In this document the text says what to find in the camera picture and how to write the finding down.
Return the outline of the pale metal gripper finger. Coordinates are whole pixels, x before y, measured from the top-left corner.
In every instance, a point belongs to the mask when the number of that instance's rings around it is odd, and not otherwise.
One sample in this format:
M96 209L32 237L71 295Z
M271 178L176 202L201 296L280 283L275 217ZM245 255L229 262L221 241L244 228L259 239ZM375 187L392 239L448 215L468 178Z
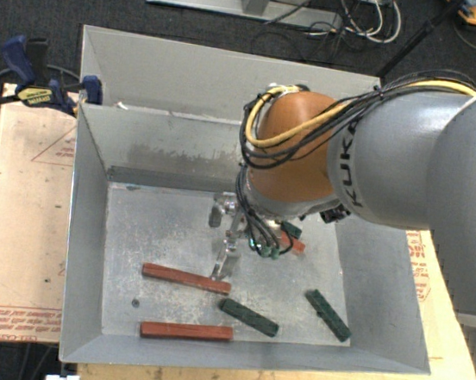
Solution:
M214 264L213 271L210 278L213 280L222 281L225 277L229 276L229 263L228 260L233 252L232 248L224 246L217 254L216 263Z
M223 254L220 277L219 277L220 280L231 276L240 258L241 258L241 255L238 252L234 252L234 251L227 250Z

